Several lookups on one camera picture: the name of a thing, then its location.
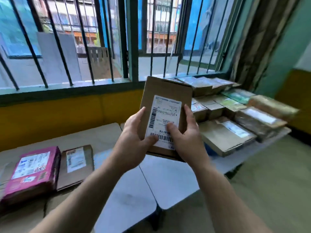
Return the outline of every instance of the yellow wall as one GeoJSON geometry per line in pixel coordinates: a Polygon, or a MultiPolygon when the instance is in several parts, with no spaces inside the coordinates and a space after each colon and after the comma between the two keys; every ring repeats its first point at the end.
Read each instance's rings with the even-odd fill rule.
{"type": "Polygon", "coordinates": [[[0,107],[0,151],[110,124],[139,109],[143,90],[0,107]]]}
{"type": "Polygon", "coordinates": [[[291,70],[275,99],[300,109],[289,125],[311,134],[311,72],[291,70]]]}

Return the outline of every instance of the forearm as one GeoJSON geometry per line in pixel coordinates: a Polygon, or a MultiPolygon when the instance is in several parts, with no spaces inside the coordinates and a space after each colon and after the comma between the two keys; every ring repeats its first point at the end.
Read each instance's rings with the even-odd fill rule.
{"type": "Polygon", "coordinates": [[[123,172],[109,157],[31,233],[89,233],[123,172]]]}
{"type": "Polygon", "coordinates": [[[195,170],[216,233],[271,232],[235,194],[228,180],[214,167],[195,170]]]}

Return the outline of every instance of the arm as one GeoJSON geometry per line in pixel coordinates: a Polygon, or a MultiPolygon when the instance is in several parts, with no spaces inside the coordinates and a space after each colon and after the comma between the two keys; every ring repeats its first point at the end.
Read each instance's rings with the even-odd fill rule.
{"type": "Polygon", "coordinates": [[[187,131],[184,134],[172,123],[167,125],[167,129],[178,154],[196,175],[216,233],[271,233],[264,222],[235,194],[227,179],[210,164],[199,127],[187,105],[185,112],[187,131]]]}
{"type": "Polygon", "coordinates": [[[51,211],[30,233],[89,233],[121,176],[137,167],[157,136],[141,141],[137,134],[145,108],[125,123],[111,155],[67,199],[51,211]]]}

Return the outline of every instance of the green wall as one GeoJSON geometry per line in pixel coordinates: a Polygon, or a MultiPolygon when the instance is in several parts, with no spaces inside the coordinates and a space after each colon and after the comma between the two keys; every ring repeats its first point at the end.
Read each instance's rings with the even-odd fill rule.
{"type": "Polygon", "coordinates": [[[256,94],[274,98],[311,39],[311,0],[301,0],[274,50],[256,94]]]}

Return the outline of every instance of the hand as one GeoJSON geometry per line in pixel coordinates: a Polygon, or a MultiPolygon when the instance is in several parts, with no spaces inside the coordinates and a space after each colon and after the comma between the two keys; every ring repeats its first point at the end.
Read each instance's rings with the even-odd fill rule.
{"type": "Polygon", "coordinates": [[[187,130],[184,134],[178,130],[173,123],[167,124],[167,130],[171,133],[174,146],[180,157],[189,164],[192,169],[209,165],[209,157],[201,138],[199,126],[197,125],[191,109],[184,106],[187,116],[187,130]]]}
{"type": "Polygon", "coordinates": [[[128,118],[113,148],[111,158],[123,172],[137,167],[145,158],[147,150],[158,141],[156,135],[146,137],[142,141],[138,137],[137,129],[145,109],[143,107],[128,118]]]}

